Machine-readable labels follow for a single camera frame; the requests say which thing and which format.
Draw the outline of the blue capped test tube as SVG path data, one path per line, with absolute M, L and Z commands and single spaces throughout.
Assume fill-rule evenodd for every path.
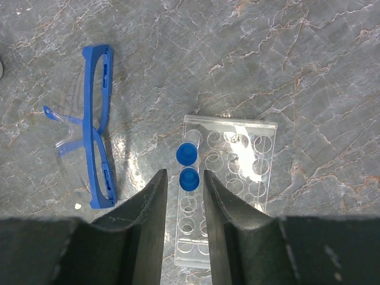
M 194 164 L 198 158 L 198 149 L 202 143 L 202 134 L 197 129 L 185 133 L 183 141 L 176 151 L 176 159 L 183 166 Z

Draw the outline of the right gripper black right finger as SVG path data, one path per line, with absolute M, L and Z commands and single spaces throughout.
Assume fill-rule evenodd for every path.
M 379 217 L 270 217 L 204 172 L 214 284 L 378 284 Z

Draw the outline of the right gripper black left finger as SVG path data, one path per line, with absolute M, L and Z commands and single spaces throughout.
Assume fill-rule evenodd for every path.
M 168 179 L 91 223 L 78 217 L 1 220 L 2 284 L 159 284 Z

